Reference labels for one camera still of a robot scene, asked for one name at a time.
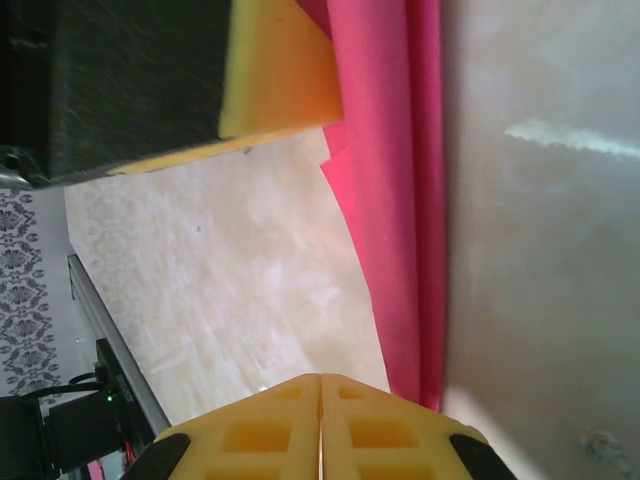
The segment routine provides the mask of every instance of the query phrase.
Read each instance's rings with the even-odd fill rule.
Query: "red cloth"
[[[447,300],[439,0],[298,0],[332,36],[345,120],[323,170],[362,264],[391,390],[439,409]]]

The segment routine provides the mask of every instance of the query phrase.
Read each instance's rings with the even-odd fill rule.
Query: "pink fabric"
[[[323,166],[347,220],[394,393],[438,409],[446,192],[438,0],[298,0],[334,41],[345,120]]]

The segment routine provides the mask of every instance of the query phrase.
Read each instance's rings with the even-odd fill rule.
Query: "wall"
[[[448,411],[489,418],[520,478],[612,478],[579,437],[640,466],[640,7],[442,3]]]
[[[0,395],[64,384],[90,367],[76,341],[70,253],[62,189],[0,190]]]

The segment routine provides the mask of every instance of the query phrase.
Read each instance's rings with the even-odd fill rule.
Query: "black floral pattern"
[[[33,196],[0,189],[0,364],[12,395],[59,385]],[[55,398],[47,397],[48,403]]]

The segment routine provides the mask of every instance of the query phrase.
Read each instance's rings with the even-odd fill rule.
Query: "black cable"
[[[90,378],[96,378],[96,372],[83,373],[82,375],[73,377],[71,380],[69,380],[69,383],[73,385],[74,383],[84,382],[85,380],[89,380]]]
[[[56,395],[59,393],[73,393],[73,392],[94,392],[102,390],[105,387],[104,383],[100,382],[85,382],[78,385],[58,385],[55,387],[46,387],[36,390],[34,392],[22,395],[22,399],[29,400],[32,398],[46,397],[47,395]]]

